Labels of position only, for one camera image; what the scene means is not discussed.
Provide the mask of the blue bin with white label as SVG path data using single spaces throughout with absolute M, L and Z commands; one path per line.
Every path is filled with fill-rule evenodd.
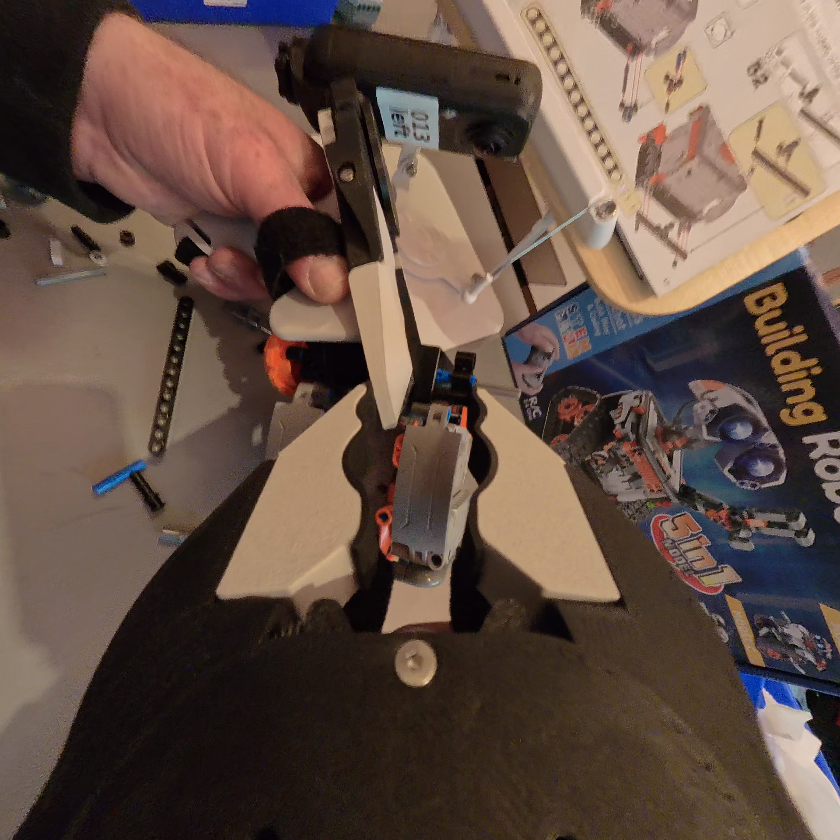
M 309 28 L 331 22 L 338 1 L 132 1 L 153 23 L 277 25 Z

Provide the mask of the person's left forearm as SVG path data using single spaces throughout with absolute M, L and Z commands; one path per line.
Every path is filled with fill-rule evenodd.
M 78 181 L 70 136 L 90 42 L 112 13 L 140 17 L 123 1 L 1 2 L 1 172 L 100 224 L 133 207 Z

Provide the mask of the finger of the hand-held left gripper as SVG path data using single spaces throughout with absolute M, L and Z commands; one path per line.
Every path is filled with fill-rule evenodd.
M 350 271 L 350 294 L 374 400 L 385 430 L 403 413 L 413 385 L 413 360 L 397 286 L 399 258 Z

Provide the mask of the blue connector pin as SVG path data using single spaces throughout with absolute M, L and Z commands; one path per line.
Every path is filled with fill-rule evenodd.
M 113 472 L 109 476 L 106 476 L 106 478 L 100 479 L 99 482 L 92 485 L 91 491 L 97 497 L 102 496 L 103 494 L 110 492 L 110 490 L 115 487 L 121 485 L 134 474 L 144 471 L 146 467 L 147 463 L 145 460 L 135 460 L 125 467 Z

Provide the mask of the printed instruction booklet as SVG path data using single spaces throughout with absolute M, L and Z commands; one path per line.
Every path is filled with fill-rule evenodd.
M 657 297 L 838 200 L 838 2 L 515 8 Z

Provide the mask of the building block robot vehicle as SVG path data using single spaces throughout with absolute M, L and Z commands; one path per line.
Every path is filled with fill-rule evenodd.
M 449 363 L 441 349 L 410 337 L 413 385 L 393 429 L 382 427 L 371 382 L 358 405 L 362 429 L 343 457 L 363 504 L 354 546 L 363 559 L 379 551 L 368 595 L 386 581 L 435 585 L 455 561 L 478 484 L 470 466 L 475 357 Z M 266 369 L 275 383 L 296 385 L 297 396 L 338 396 L 340 385 L 362 385 L 359 344 L 268 339 Z M 342 398 L 353 388 L 347 387 Z

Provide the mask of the black long holed beam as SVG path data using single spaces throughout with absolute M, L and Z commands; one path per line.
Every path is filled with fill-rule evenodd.
M 152 457 L 163 456 L 167 448 L 193 309 L 194 300 L 191 297 L 179 297 L 150 431 L 148 452 Z

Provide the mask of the wooden book holder board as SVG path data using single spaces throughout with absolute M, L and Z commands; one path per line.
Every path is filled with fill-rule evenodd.
M 566 107 L 553 95 L 543 104 L 548 71 L 526 44 L 518 23 L 516 5 L 536 1 L 439 2 L 453 32 L 464 45 L 529 60 L 542 74 L 542 105 L 530 141 L 521 159 L 532 185 L 560 221 L 591 204 L 612 200 L 602 178 L 584 153 L 582 138 L 572 125 Z M 587 248 L 585 237 L 592 223 L 581 220 L 563 231 L 584 273 L 609 302 L 631 312 L 665 314 L 691 308 L 740 282 L 775 260 L 807 244 L 838 225 L 838 200 L 828 209 L 803 213 L 772 236 L 762 238 L 717 266 L 696 276 L 662 297 L 652 294 L 637 273 L 623 241 L 614 229 L 607 245 Z

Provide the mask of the white knob rod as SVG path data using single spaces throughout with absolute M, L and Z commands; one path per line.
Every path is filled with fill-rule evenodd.
M 551 237 L 581 220 L 591 223 L 589 234 L 584 238 L 584 245 L 590 249 L 602 249 L 613 236 L 616 214 L 617 205 L 613 199 L 591 204 L 561 223 L 557 222 L 552 213 L 546 213 L 494 269 L 483 275 L 475 274 L 472 277 L 467 288 L 461 293 L 462 301 L 468 305 L 475 303 L 480 294 L 490 287 L 507 268 Z

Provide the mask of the black short pin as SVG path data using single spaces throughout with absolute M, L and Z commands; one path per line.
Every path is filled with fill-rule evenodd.
M 75 240 L 84 248 L 89 260 L 97 267 L 104 268 L 109 264 L 109 259 L 98 242 L 78 225 L 72 225 L 70 232 Z

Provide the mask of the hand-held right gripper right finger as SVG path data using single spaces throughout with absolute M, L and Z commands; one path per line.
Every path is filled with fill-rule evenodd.
M 479 431 L 493 456 L 475 497 L 482 594 L 490 601 L 617 602 L 620 592 L 561 457 L 488 390 L 477 396 L 485 409 Z

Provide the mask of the person's left hand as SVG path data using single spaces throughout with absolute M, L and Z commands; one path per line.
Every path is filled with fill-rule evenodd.
M 164 223 L 198 214 L 258 224 L 333 190 L 320 147 L 254 92 L 137 18 L 107 15 L 87 52 L 70 159 Z

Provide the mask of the printed robot kit box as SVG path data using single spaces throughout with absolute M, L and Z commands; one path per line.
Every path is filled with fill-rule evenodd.
M 801 251 L 685 313 L 590 288 L 504 341 L 526 424 L 702 603 L 736 662 L 838 694 L 838 311 Z

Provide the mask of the clear plastic bags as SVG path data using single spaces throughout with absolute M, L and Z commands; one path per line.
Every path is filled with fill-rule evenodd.
M 779 703 L 766 689 L 761 697 L 759 727 L 796 810 L 814 838 L 839 838 L 838 793 L 816 763 L 822 744 L 806 726 L 810 714 Z

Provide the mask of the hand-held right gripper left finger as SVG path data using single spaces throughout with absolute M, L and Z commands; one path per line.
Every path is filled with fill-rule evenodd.
M 279 452 L 217 584 L 220 600 L 348 601 L 370 590 L 379 551 L 363 559 L 354 546 L 363 504 L 343 466 L 369 391 L 357 385 Z

